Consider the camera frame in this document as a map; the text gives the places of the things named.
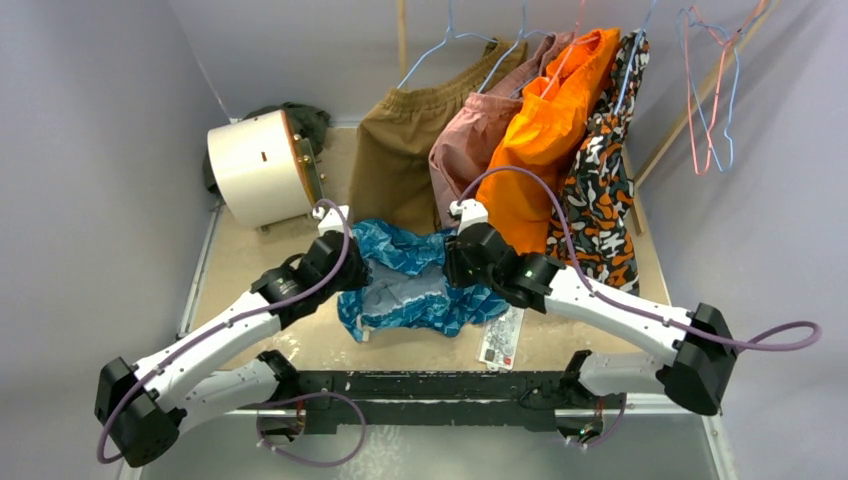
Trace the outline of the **blue patterned shorts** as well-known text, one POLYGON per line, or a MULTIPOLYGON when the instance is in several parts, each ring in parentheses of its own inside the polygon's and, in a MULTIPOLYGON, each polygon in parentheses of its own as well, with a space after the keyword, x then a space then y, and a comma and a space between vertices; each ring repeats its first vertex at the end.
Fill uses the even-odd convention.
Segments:
POLYGON ((443 273, 443 230, 418 235, 383 220, 357 222, 352 233, 369 268, 367 286, 337 300, 340 322, 357 342, 378 330, 407 328, 455 337, 467 324, 496 319, 509 304, 484 285, 455 288, 443 273))

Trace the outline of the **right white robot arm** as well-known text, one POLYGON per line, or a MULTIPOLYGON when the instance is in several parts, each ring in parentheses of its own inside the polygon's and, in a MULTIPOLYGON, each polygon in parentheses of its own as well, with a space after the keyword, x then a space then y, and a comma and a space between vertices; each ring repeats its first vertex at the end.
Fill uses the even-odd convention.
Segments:
POLYGON ((512 307, 580 321, 638 347, 630 354, 576 352, 555 390, 569 404, 649 393, 695 414, 719 413, 738 350, 717 308, 658 304, 591 280, 553 257, 519 254, 487 223, 449 235, 444 245, 451 286, 485 286, 512 307))

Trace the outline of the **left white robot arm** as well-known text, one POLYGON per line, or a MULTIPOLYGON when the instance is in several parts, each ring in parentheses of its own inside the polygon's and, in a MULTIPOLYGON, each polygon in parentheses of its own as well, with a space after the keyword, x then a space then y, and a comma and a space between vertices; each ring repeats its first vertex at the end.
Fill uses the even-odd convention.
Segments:
POLYGON ((184 338, 135 362, 122 357, 108 362, 99 373, 94 406, 101 424, 98 462, 142 467, 181 435, 230 411, 309 407, 322 397, 339 398, 278 351, 262 352, 234 370, 222 367, 367 279, 353 235, 331 229, 306 252, 264 272, 221 314, 184 338))

